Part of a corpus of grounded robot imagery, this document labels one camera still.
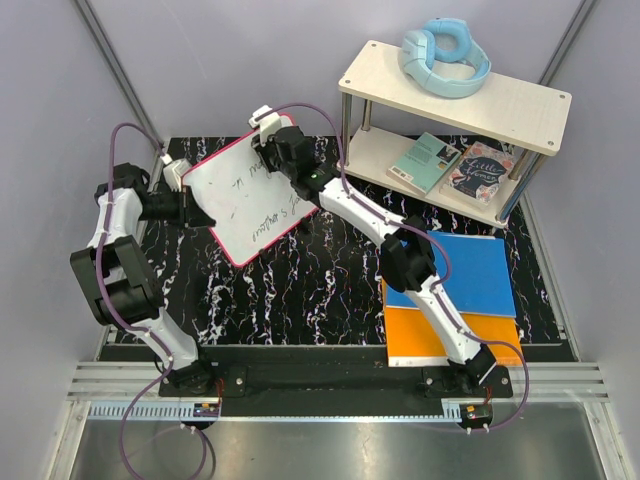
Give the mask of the pink framed whiteboard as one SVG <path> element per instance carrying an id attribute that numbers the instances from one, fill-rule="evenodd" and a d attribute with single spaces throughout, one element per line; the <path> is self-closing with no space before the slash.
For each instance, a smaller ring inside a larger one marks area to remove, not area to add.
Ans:
<path id="1" fill-rule="evenodd" d="M 283 174 L 265 169 L 251 146 L 258 135 L 247 133 L 182 177 L 198 206 L 216 221 L 210 232 L 236 267 L 248 264 L 317 211 L 298 197 Z"/>

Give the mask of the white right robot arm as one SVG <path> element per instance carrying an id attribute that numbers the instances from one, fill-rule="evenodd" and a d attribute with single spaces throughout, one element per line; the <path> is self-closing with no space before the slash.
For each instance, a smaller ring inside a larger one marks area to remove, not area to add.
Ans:
<path id="1" fill-rule="evenodd" d="M 310 139 L 297 126 L 260 131 L 251 146 L 269 172 L 286 177 L 300 199 L 340 217 L 375 244 L 384 282 L 406 294 L 428 320 L 445 349 L 457 390 L 472 397 L 486 389 L 497 360 L 445 291 L 434 254 L 441 246 L 426 233 L 424 222 L 395 215 L 362 196 L 335 166 L 314 155 Z"/>

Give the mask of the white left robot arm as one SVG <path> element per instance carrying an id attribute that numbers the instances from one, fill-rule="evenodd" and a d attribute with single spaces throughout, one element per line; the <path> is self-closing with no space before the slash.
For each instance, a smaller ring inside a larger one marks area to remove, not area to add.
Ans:
<path id="1" fill-rule="evenodd" d="M 182 228 L 214 227 L 216 221 L 198 206 L 189 187 L 151 191 L 149 183 L 149 173 L 138 166 L 113 167 L 109 181 L 95 193 L 99 217 L 94 236 L 71 254 L 70 265 L 99 324 L 134 335 L 153 351 L 169 385 L 203 396 L 215 386 L 215 368 L 164 308 L 162 287 L 136 231 L 148 220 Z"/>

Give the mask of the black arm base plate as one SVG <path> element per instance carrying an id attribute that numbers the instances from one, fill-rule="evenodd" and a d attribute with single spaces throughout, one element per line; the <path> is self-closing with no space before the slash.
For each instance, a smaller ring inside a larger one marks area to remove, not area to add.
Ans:
<path id="1" fill-rule="evenodd" d="M 390 367 L 382 346 L 219 346 L 205 353 L 223 383 L 225 417 L 441 416 L 445 400 L 511 399 L 497 367 L 465 392 L 446 366 Z"/>

